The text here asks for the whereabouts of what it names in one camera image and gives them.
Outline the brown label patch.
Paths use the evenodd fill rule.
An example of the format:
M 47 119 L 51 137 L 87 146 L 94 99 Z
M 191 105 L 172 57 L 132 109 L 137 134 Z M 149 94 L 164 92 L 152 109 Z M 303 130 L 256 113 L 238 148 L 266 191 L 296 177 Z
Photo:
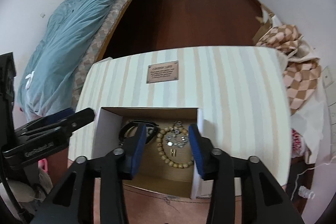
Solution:
M 179 79 L 178 61 L 151 64 L 147 68 L 147 84 L 177 81 Z

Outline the white crumpled sock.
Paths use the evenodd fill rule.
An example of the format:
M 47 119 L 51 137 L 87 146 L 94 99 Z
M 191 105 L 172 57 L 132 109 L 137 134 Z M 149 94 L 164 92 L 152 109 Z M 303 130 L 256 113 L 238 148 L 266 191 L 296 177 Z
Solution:
M 298 195 L 307 200 L 315 197 L 315 193 L 303 185 L 298 188 Z

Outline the white bag red print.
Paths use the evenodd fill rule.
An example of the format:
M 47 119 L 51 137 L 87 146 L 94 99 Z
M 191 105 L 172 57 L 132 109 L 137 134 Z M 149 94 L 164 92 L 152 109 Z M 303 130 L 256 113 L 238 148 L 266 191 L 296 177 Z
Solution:
M 306 144 L 304 138 L 295 129 L 291 130 L 291 158 L 302 157 L 306 151 Z

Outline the checkered beige pink cloth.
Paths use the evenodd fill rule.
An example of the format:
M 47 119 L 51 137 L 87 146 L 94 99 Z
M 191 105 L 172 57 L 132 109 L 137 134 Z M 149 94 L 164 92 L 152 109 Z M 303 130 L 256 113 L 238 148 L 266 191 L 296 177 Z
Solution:
M 272 27 L 257 41 L 256 46 L 274 48 L 287 57 L 282 76 L 290 112 L 295 114 L 317 88 L 322 72 L 319 57 L 297 27 L 291 24 Z

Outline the striped table cloth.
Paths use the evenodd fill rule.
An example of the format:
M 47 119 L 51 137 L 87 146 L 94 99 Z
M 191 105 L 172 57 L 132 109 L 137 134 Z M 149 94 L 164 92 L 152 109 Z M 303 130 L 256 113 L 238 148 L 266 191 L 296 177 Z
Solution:
M 147 84 L 151 64 L 178 61 L 179 79 Z M 264 47 L 208 46 L 142 53 L 94 64 L 76 108 L 197 107 L 203 133 L 235 157 L 258 156 L 288 180 L 290 111 L 278 55 Z

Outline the black smart watch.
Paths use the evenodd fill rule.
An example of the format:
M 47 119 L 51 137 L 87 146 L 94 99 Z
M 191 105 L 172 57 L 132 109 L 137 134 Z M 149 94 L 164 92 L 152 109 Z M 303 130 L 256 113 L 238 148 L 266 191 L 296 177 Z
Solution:
M 152 121 L 146 120 L 129 120 L 119 131 L 118 140 L 120 147 L 123 146 L 126 139 L 136 134 L 139 126 L 144 125 L 146 129 L 146 143 L 149 144 L 159 133 L 159 125 Z

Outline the white cardboard box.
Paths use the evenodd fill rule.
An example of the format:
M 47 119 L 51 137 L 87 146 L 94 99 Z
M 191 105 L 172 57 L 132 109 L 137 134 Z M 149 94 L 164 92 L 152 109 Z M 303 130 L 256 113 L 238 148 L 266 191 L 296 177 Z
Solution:
M 120 147 L 118 133 L 129 120 L 152 121 L 159 125 L 162 141 L 155 137 L 143 149 L 141 163 L 135 178 L 126 180 L 125 184 L 162 193 L 169 196 L 186 198 L 209 198 L 213 182 L 205 181 L 198 175 L 195 165 L 185 165 L 192 160 L 189 143 L 181 146 L 182 139 L 177 137 L 169 146 L 166 128 L 180 121 L 182 128 L 188 129 L 192 123 L 197 124 L 199 132 L 209 126 L 203 118 L 203 110 L 197 107 L 182 108 L 136 108 L 136 107 L 101 107 L 97 112 L 93 137 L 92 158 L 105 156 L 113 149 Z

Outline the white wall socket strip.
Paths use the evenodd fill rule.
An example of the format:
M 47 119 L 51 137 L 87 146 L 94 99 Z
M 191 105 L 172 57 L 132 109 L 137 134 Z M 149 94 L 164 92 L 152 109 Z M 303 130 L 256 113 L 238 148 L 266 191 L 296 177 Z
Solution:
M 331 135 L 335 135 L 335 64 L 331 64 L 325 67 L 325 69 L 322 71 L 322 79 L 326 92 L 327 106 L 330 114 Z

